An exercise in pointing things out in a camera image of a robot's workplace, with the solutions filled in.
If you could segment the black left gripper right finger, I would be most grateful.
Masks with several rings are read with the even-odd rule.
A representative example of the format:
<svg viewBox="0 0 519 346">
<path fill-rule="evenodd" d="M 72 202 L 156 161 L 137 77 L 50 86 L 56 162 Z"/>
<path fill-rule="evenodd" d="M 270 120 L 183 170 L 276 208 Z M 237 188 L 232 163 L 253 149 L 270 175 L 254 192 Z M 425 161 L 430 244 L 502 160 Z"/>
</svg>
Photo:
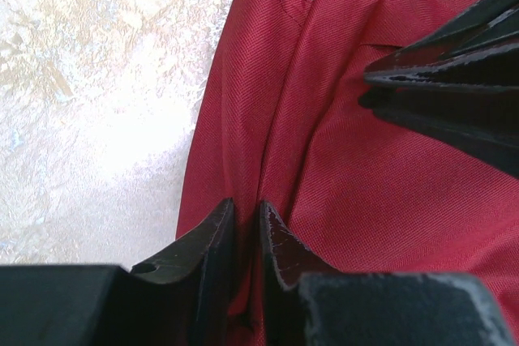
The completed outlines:
<svg viewBox="0 0 519 346">
<path fill-rule="evenodd" d="M 507 345 L 486 287 L 463 273 L 344 273 L 268 202 L 259 209 L 268 345 Z"/>
</svg>

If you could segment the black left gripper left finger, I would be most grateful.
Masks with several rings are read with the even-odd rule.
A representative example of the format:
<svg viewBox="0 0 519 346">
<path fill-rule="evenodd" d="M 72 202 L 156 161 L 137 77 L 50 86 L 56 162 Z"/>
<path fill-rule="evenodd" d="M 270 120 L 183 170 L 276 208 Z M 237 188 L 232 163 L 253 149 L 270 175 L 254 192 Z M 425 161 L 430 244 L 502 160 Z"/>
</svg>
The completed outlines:
<svg viewBox="0 0 519 346">
<path fill-rule="evenodd" d="M 117 265 L 1 269 L 4 345 L 221 345 L 234 204 L 125 270 Z"/>
</svg>

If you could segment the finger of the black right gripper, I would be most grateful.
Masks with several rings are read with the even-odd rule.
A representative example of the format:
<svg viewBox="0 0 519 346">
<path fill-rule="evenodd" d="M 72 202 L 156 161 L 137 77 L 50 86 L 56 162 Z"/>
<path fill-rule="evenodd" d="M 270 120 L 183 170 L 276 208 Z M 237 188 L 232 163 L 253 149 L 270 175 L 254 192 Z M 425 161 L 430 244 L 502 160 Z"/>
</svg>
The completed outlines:
<svg viewBox="0 0 519 346">
<path fill-rule="evenodd" d="M 517 90 L 518 0 L 478 0 L 432 34 L 370 64 L 364 81 L 417 90 Z"/>
<path fill-rule="evenodd" d="M 439 140 L 518 177 L 516 92 L 367 92 L 358 103 L 385 122 Z"/>
</svg>

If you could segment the red backpack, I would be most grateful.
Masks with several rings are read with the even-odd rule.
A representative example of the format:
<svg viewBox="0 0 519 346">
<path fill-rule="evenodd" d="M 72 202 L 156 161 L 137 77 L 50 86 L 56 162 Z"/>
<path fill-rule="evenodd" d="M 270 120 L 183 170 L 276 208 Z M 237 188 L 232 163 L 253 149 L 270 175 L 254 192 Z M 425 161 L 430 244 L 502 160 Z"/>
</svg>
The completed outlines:
<svg viewBox="0 0 519 346">
<path fill-rule="evenodd" d="M 178 233 L 235 206 L 226 343 L 261 345 L 255 210 L 342 271 L 463 271 L 518 329 L 518 182 L 358 105 L 362 72 L 477 0 L 234 0 L 187 161 Z"/>
</svg>

